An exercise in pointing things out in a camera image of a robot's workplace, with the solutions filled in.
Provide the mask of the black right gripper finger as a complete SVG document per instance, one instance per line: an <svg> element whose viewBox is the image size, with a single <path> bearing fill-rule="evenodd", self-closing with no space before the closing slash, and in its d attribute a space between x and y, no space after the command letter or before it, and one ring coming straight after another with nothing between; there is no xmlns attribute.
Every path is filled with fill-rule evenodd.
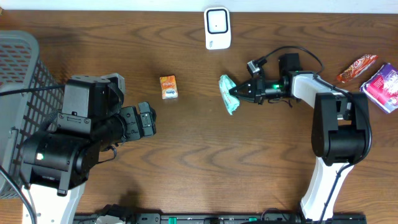
<svg viewBox="0 0 398 224"><path fill-rule="evenodd" d="M232 92L231 95L239 100L248 101L250 103L255 103L256 99L256 95L253 93Z"/></svg>
<svg viewBox="0 0 398 224"><path fill-rule="evenodd" d="M256 91L256 81L250 79L242 84L236 85L229 90L230 95L251 95Z"/></svg>

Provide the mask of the teal snack wrapper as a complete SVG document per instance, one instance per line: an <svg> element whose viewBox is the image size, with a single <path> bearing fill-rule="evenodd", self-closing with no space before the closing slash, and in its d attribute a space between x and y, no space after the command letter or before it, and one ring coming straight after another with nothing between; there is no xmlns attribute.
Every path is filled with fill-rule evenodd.
<svg viewBox="0 0 398 224"><path fill-rule="evenodd" d="M229 92L230 89L234 87L236 87L236 84L229 76L220 76L219 89L221 97L224 101L226 110L230 115L233 115L233 112L240 106L240 101Z"/></svg>

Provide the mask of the orange small snack box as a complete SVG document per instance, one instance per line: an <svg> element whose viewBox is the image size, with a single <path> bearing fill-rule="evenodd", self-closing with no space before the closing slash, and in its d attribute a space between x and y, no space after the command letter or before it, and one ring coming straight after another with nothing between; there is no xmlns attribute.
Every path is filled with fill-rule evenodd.
<svg viewBox="0 0 398 224"><path fill-rule="evenodd" d="M160 77L159 80L160 80L163 100L178 97L177 82L174 75Z"/></svg>

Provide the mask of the red orange chocolate bar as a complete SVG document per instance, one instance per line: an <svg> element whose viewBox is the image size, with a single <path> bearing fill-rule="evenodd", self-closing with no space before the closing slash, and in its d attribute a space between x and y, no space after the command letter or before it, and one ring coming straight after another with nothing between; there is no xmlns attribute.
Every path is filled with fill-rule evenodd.
<svg viewBox="0 0 398 224"><path fill-rule="evenodd" d="M360 74L373 65L378 58L378 55L363 55L359 59L355 60L345 71L339 74L336 79L342 83L349 82L360 76Z"/></svg>

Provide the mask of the purple snack packet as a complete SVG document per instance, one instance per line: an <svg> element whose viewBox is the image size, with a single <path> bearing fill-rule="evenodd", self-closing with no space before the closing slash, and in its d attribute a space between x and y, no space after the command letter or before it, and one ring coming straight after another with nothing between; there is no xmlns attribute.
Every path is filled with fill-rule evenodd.
<svg viewBox="0 0 398 224"><path fill-rule="evenodd" d="M392 113L397 109L397 69L385 63L361 85L360 91L385 113Z"/></svg>

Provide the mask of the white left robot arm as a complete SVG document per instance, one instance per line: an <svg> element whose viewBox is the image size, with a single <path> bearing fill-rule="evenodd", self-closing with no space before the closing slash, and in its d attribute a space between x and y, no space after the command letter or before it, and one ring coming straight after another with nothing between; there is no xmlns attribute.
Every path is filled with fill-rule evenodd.
<svg viewBox="0 0 398 224"><path fill-rule="evenodd" d="M147 102L124 106L124 78L74 75L63 105L22 145L23 223L72 223L100 153L156 133Z"/></svg>

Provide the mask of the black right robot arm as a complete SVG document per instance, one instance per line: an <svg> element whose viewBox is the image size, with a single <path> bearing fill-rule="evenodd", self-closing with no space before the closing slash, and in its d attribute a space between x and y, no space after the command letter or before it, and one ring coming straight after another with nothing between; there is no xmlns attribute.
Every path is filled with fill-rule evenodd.
<svg viewBox="0 0 398 224"><path fill-rule="evenodd" d="M317 72L303 70L298 53L279 57L278 80L268 80L263 69L266 57L248 62L251 79L229 87L233 99L263 104L264 101L303 101L313 108L311 142L315 168L306 194L300 201L301 219L326 223L345 178L369 154L372 130L368 100L322 80Z"/></svg>

